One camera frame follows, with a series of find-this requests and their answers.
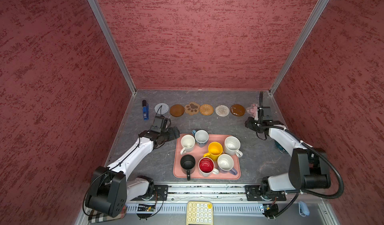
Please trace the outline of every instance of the mug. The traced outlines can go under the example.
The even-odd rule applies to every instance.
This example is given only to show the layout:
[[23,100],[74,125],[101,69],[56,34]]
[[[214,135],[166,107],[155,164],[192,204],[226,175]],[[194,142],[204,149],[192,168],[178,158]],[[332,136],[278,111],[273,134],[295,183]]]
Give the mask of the mug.
[[180,159],[180,165],[183,168],[183,173],[187,175],[187,180],[191,180],[191,173],[195,171],[196,160],[194,156],[187,154]]
[[180,151],[180,155],[183,155],[186,152],[191,152],[195,147],[195,138],[189,134],[183,136],[181,139],[181,146],[183,149]]
[[220,173],[231,173],[237,175],[237,170],[233,168],[233,159],[228,154],[222,154],[218,156],[217,165],[220,170]]
[[204,147],[209,139],[208,132],[204,130],[199,130],[196,132],[196,130],[192,131],[193,136],[195,136],[196,143],[199,147]]
[[204,157],[209,157],[213,161],[217,161],[218,156],[223,152],[223,146],[218,142],[211,142],[208,146],[208,152]]
[[227,137],[224,141],[224,152],[228,155],[237,155],[242,157],[243,153],[239,151],[240,141],[236,137]]
[[215,164],[212,159],[209,157],[203,157],[199,161],[199,173],[203,177],[208,177],[211,173],[218,174],[219,171],[215,168]]

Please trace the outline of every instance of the brown wooden coaster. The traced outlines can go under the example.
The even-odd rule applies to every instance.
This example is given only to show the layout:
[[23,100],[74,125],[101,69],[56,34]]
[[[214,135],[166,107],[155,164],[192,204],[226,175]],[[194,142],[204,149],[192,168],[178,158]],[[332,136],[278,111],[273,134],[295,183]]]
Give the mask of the brown wooden coaster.
[[240,104],[233,104],[231,107],[231,113],[237,117],[241,117],[245,114],[245,108]]
[[195,115],[199,113],[200,105],[195,102],[190,102],[187,105],[185,105],[185,112],[189,115]]
[[184,114],[184,107],[183,105],[176,104],[170,107],[169,113],[174,117],[180,117]]
[[214,107],[209,104],[203,104],[200,106],[200,112],[205,116],[211,115],[212,113],[214,113]]

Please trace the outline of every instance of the plaid pouch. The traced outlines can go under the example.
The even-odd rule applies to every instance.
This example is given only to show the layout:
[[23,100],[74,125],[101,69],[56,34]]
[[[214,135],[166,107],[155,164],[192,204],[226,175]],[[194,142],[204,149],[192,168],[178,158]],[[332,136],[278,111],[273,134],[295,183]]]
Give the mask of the plaid pouch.
[[126,212],[127,212],[127,206],[124,206],[122,208],[121,212],[116,217],[110,217],[110,216],[104,215],[103,213],[97,215],[99,212],[95,211],[93,209],[91,211],[91,214],[88,216],[88,222],[89,223],[97,223],[97,222],[105,222],[105,221],[120,219],[120,218],[123,218],[125,216]]

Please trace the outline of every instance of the yellow mug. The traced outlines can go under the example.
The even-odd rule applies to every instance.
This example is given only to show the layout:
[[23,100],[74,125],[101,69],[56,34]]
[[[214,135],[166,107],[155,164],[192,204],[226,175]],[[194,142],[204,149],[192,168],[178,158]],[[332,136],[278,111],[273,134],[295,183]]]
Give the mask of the yellow mug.
[[203,157],[210,157],[213,161],[217,161],[218,156],[223,153],[223,146],[218,142],[211,142],[208,146],[208,152]]

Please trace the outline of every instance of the black mug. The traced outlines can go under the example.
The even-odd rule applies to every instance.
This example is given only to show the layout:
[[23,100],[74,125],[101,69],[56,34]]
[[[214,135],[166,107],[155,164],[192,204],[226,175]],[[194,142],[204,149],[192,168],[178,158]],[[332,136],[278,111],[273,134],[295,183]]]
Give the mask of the black mug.
[[184,155],[180,160],[180,165],[183,168],[183,172],[187,175],[187,180],[191,180],[191,173],[195,170],[195,158],[194,156],[187,154]]

